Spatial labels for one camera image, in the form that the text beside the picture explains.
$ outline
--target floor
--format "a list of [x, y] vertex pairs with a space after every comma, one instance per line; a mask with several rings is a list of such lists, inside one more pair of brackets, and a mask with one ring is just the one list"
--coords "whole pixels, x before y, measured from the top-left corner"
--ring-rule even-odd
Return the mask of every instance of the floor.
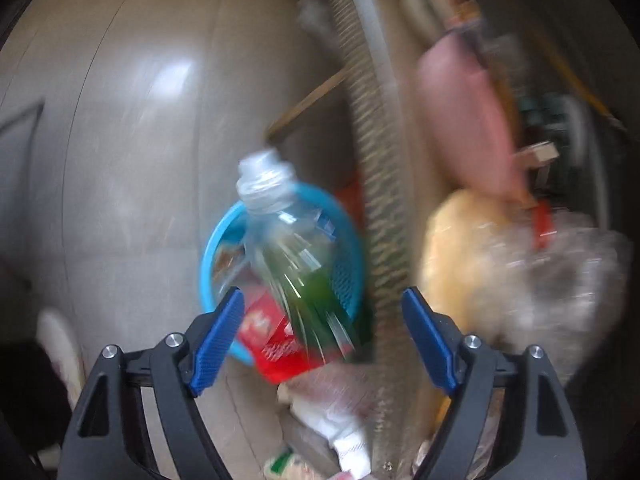
[[[2, 340], [30, 330], [7, 319], [43, 305], [69, 316], [88, 364], [108, 343], [146, 348], [187, 327], [238, 159], [335, 70], [297, 12], [294, 0], [33, 0], [0, 51], [0, 124], [46, 102], [37, 125], [0, 137]], [[7, 299], [12, 273], [33, 283], [25, 301]], [[274, 405], [229, 361], [200, 399], [234, 478], [262, 478], [281, 435]]]

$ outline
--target clutter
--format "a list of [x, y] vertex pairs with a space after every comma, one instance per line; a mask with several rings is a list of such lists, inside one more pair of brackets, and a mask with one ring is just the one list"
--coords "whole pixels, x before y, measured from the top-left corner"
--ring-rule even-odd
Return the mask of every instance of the clutter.
[[516, 163], [523, 170], [542, 168], [558, 156], [555, 144], [548, 140], [527, 146], [514, 155]]
[[424, 117], [456, 180], [479, 192], [528, 202], [524, 175], [513, 163], [509, 123], [487, 70], [459, 33], [442, 38], [418, 64]]
[[342, 60], [338, 32], [332, 22], [331, 9], [326, 0], [300, 0], [298, 24], [315, 36], [324, 50], [338, 61]]
[[[252, 288], [248, 289], [253, 297]], [[270, 383], [279, 384], [296, 375], [321, 366], [296, 339], [286, 314], [267, 287], [259, 298], [251, 298], [236, 336], [254, 357], [255, 367]]]
[[[271, 168], [274, 171], [271, 173], [270, 170], [266, 171], [264, 181], [260, 181], [260, 171], [258, 171], [257, 174], [254, 174], [254, 177], [257, 178], [257, 184], [252, 190], [253, 195], [250, 199], [252, 201], [252, 207], [250, 208], [250, 211], [247, 211], [247, 207], [243, 202], [237, 202], [227, 211], [211, 234], [200, 266], [200, 298], [202, 300], [204, 311], [212, 312], [216, 306], [215, 301], [218, 300], [221, 295], [225, 294], [230, 286], [235, 285], [241, 290], [245, 288], [247, 289], [248, 295], [246, 307], [249, 309], [254, 301], [260, 300], [260, 298], [263, 297], [265, 291], [264, 287], [266, 286], [269, 290], [269, 295], [272, 298], [276, 298], [277, 301], [277, 292], [279, 289], [275, 280], [271, 283], [266, 282], [261, 277], [260, 272], [257, 271], [257, 269], [260, 268], [259, 265], [256, 266], [254, 264], [256, 255], [255, 250], [256, 247], [258, 247], [257, 242], [264, 240], [261, 236], [276, 233], [276, 238], [278, 241], [281, 241], [280, 238], [283, 236], [283, 233], [286, 234], [292, 232], [289, 226], [295, 224], [295, 222], [287, 224], [286, 221], [300, 220], [300, 223], [294, 227], [299, 228], [304, 224], [304, 227], [308, 228], [309, 232], [320, 240], [321, 243], [319, 246], [322, 251], [315, 256], [315, 260], [318, 261], [318, 263], [320, 263], [320, 260], [324, 261], [325, 268], [316, 270], [319, 270], [319, 272], [322, 273], [321, 277], [329, 277], [328, 286], [330, 287], [329, 292], [331, 293], [328, 295], [331, 301], [325, 301], [320, 306], [326, 310], [326, 314], [329, 316], [328, 320], [325, 321], [326, 325], [321, 328], [325, 330], [324, 336], [330, 336], [333, 338], [330, 339], [330, 342], [332, 341], [332, 349], [328, 350], [327, 348], [322, 348], [322, 352], [324, 352], [324, 354], [317, 351], [319, 349], [318, 343], [321, 339], [320, 336], [318, 336], [317, 339], [314, 339], [316, 343], [315, 347], [313, 346], [314, 341], [308, 342], [309, 345], [311, 345], [311, 350], [309, 349], [309, 346], [305, 345], [304, 340], [301, 339], [302, 352], [306, 354], [306, 358], [303, 361], [306, 364], [302, 366], [300, 362], [296, 365], [289, 363], [290, 366], [282, 373], [279, 372], [270, 378], [271, 381], [281, 381], [290, 378], [292, 373], [300, 373], [304, 369], [312, 368], [316, 365], [316, 360], [319, 360], [318, 362], [322, 364], [335, 358], [342, 359], [344, 354], [346, 354], [350, 349], [349, 343], [345, 341], [346, 338], [351, 337], [352, 345], [357, 346], [356, 343], [358, 341], [358, 337], [354, 336], [353, 332], [351, 332], [353, 329], [351, 326], [351, 319], [358, 318], [358, 313], [362, 304], [362, 295], [364, 291], [364, 262], [362, 259], [362, 247], [357, 231], [354, 229], [351, 219], [342, 209], [338, 201], [318, 188], [296, 182], [292, 168], [288, 164], [280, 163], [275, 152], [265, 152], [263, 155], [265, 156], [265, 159], [263, 160], [265, 166], [263, 169], [267, 170], [268, 168]], [[248, 188], [243, 188], [243, 191], [245, 196], [252, 194], [251, 190], [248, 190]], [[265, 214], [270, 218], [277, 217], [276, 225], [282, 225], [271, 230], [269, 222], [259, 222], [260, 228], [264, 230], [260, 230], [260, 236], [256, 237], [250, 232], [250, 223], [252, 221], [251, 211], [254, 212], [255, 216], [255, 207], [257, 205], [267, 207], [266, 204], [269, 203], [270, 196], [272, 199], [277, 197], [281, 201], [286, 202], [286, 200], [289, 200], [297, 205], [292, 208], [292, 212], [281, 210], [280, 212], [274, 211], [273, 213]], [[315, 265], [313, 259], [308, 256], [309, 254], [312, 254], [312, 251], [310, 250], [311, 243], [307, 240], [303, 240], [302, 237], [296, 237], [295, 239], [296, 243], [303, 246], [300, 248], [302, 255], [306, 256], [308, 261]], [[253, 252], [245, 251], [247, 246], [251, 247]], [[300, 282], [297, 281], [296, 277], [290, 276], [289, 278], [292, 283], [297, 283], [300, 286]], [[314, 294], [317, 294], [319, 291], [315, 289], [310, 292], [312, 293], [313, 298]], [[338, 301], [337, 305], [335, 304], [335, 298], [337, 298]], [[302, 297], [296, 298], [296, 300], [300, 300], [298, 301], [297, 306], [301, 308], [300, 303], [302, 302]], [[260, 304], [265, 306], [269, 303], [264, 301], [264, 298], [262, 298]], [[340, 312], [337, 314], [335, 312], [329, 312], [329, 309], [332, 307], [339, 307]], [[281, 317], [272, 320], [272, 328], [275, 329], [275, 327], [280, 327], [280, 337], [285, 339], [277, 341], [280, 349], [267, 352], [271, 361], [273, 361], [275, 357], [282, 357], [282, 345], [286, 342], [286, 338], [294, 337], [292, 334], [284, 334], [284, 332], [282, 332], [287, 325], [289, 325], [289, 329], [287, 329], [289, 331], [294, 330], [294, 328], [290, 326], [289, 323], [280, 324], [281, 320]], [[304, 319], [301, 316], [301, 318], [298, 319], [298, 323], [300, 322], [306, 322], [305, 328], [310, 330], [308, 319]], [[327, 330], [336, 331], [335, 333], [337, 334], [337, 337], [340, 338], [341, 343], [344, 343], [342, 350], [337, 347], [337, 339], [335, 339], [336, 336], [334, 336], [334, 332], [327, 333]], [[270, 332], [270, 336], [278, 337], [275, 332]], [[290, 356], [292, 349], [293, 346], [287, 347], [285, 354]], [[235, 340], [232, 343], [230, 353], [248, 365], [255, 364], [256, 359], [239, 340]]]
[[371, 472], [367, 420], [374, 407], [371, 370], [331, 363], [278, 387], [278, 401], [335, 449], [340, 468], [360, 479]]
[[630, 251], [625, 237], [586, 215], [557, 210], [552, 223], [539, 250], [525, 221], [488, 241], [488, 279], [473, 308], [483, 313], [479, 333], [497, 329], [511, 352], [539, 344], [565, 384], [620, 319]]
[[300, 455], [288, 448], [268, 459], [262, 472], [267, 480], [325, 480]]
[[[551, 200], [554, 206], [594, 213], [596, 204], [585, 193], [587, 183], [593, 181], [591, 185], [600, 188], [606, 185], [595, 162], [599, 156], [593, 142], [599, 133], [594, 128], [594, 115], [584, 102], [556, 92], [524, 96], [518, 107], [526, 136], [534, 142], [551, 142], [558, 152], [552, 164], [530, 174], [533, 193]], [[603, 192], [595, 190], [592, 195]]]
[[429, 220], [417, 286], [432, 309], [463, 333], [474, 330], [482, 315], [469, 307], [488, 279], [479, 251], [510, 222], [504, 203], [470, 189], [452, 193]]
[[[491, 442], [497, 452], [483, 478], [587, 478], [574, 416], [540, 346], [513, 356], [475, 334], [464, 335], [451, 318], [434, 312], [415, 287], [405, 290], [401, 308], [431, 382], [452, 400], [416, 478], [468, 478], [474, 462], [472, 473], [478, 474]], [[496, 388], [504, 389], [504, 402], [497, 400]], [[492, 398], [500, 404], [493, 413]], [[497, 424], [491, 420], [494, 413], [500, 413], [502, 423], [495, 437], [483, 441], [482, 434], [491, 430], [487, 415]]]
[[[495, 438], [498, 434], [498, 425], [500, 424], [500, 415], [502, 413], [502, 404], [504, 402], [504, 390], [502, 388], [496, 388], [492, 394], [491, 401], [489, 403], [489, 410], [484, 422], [484, 428], [480, 434], [480, 440], [478, 442], [478, 448], [474, 455], [469, 471], [466, 475], [466, 480], [474, 480], [479, 478], [489, 465], [489, 459], [491, 458], [491, 452], [494, 449]], [[443, 401], [443, 406], [448, 408], [450, 405], [450, 399], [447, 397]], [[415, 475], [418, 468], [422, 464], [422, 461], [427, 456], [427, 452], [433, 443], [433, 437], [435, 433], [440, 429], [442, 418], [437, 422], [436, 430], [431, 439], [425, 440], [420, 444], [418, 453], [415, 455], [414, 462], [412, 463], [412, 474]]]
[[428, 0], [400, 0], [400, 8], [409, 26], [426, 48], [431, 48], [444, 36], [442, 21], [434, 13]]
[[252, 267], [287, 314], [313, 359], [329, 362], [358, 345], [358, 336], [332, 289], [334, 226], [296, 199], [295, 174], [275, 150], [240, 162], [238, 195], [248, 211], [244, 247]]

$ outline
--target metal screw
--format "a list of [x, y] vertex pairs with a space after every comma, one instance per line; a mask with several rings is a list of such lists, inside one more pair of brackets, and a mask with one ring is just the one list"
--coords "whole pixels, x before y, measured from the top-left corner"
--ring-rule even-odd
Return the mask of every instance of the metal screw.
[[542, 359], [542, 356], [545, 354], [545, 351], [540, 348], [538, 345], [532, 345], [529, 347], [529, 353], [531, 357], [534, 359]]
[[171, 348], [180, 346], [183, 341], [184, 341], [184, 336], [179, 332], [174, 332], [164, 338], [164, 342], [166, 343], [166, 345], [170, 346]]
[[467, 345], [469, 348], [475, 350], [476, 348], [480, 348], [481, 344], [482, 341], [480, 341], [480, 338], [475, 334], [469, 334], [465, 337], [465, 345]]
[[118, 347], [116, 345], [107, 345], [102, 349], [102, 357], [105, 359], [111, 359], [118, 353]]

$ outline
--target plastic bag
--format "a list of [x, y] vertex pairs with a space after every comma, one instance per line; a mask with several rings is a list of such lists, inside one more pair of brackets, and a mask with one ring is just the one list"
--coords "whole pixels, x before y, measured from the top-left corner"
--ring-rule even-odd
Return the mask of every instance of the plastic bag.
[[254, 357], [255, 367], [272, 384], [322, 366], [314, 360], [293, 334], [291, 323], [266, 286], [245, 287], [251, 298], [238, 330], [238, 341]]
[[303, 30], [318, 38], [324, 50], [342, 60], [340, 39], [332, 22], [331, 9], [326, 0], [300, 0], [298, 2], [298, 24]]
[[472, 297], [481, 326], [504, 350], [542, 346], [565, 384], [620, 319], [630, 244], [558, 210], [548, 244], [537, 250], [530, 222], [494, 235], [482, 251], [488, 279]]
[[[447, 401], [441, 407], [441, 410], [443, 408], [449, 408], [450, 402], [448, 401], [449, 399], [447, 397]], [[476, 453], [474, 454], [474, 458], [471, 461], [471, 466], [469, 466], [469, 470], [466, 473], [466, 480], [474, 480], [475, 478], [480, 477], [484, 474], [487, 466], [489, 465], [491, 453], [494, 450], [495, 437], [498, 434], [498, 427], [500, 424], [500, 418], [502, 416], [503, 402], [504, 388], [495, 388], [491, 396], [491, 401], [489, 402], [488, 413], [484, 421], [484, 428], [482, 428], [482, 433], [480, 434], [480, 440], [478, 441]], [[429, 452], [431, 444], [433, 444], [436, 433], [434, 433], [431, 439], [425, 440], [422, 444], [420, 444], [420, 448], [418, 449], [418, 453], [416, 454], [411, 469], [414, 476], [418, 472], [418, 469], [422, 465], [424, 459], [427, 457], [427, 453]]]
[[371, 472], [368, 421], [376, 405], [374, 367], [329, 363], [281, 384], [278, 401], [327, 439], [340, 468], [358, 480]]
[[469, 308], [476, 289], [488, 282], [480, 249], [510, 223], [502, 202], [471, 189], [452, 193], [429, 220], [416, 285], [463, 333], [474, 332], [484, 316]]

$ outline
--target blue plastic basket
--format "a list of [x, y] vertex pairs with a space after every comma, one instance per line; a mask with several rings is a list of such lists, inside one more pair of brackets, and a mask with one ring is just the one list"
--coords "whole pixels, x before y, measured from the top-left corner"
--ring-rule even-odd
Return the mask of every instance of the blue plastic basket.
[[[342, 206], [330, 194], [307, 184], [297, 184], [296, 193], [304, 202], [322, 209], [335, 227], [337, 252], [332, 286], [342, 307], [353, 320], [360, 308], [364, 291], [364, 260], [356, 229]], [[218, 245], [221, 241], [240, 243], [245, 228], [246, 209], [242, 202], [236, 202], [213, 229], [200, 263], [200, 303], [204, 312], [213, 312], [217, 307], [211, 289], [211, 271]], [[254, 358], [237, 340], [231, 343], [229, 352], [243, 363], [254, 364]]]

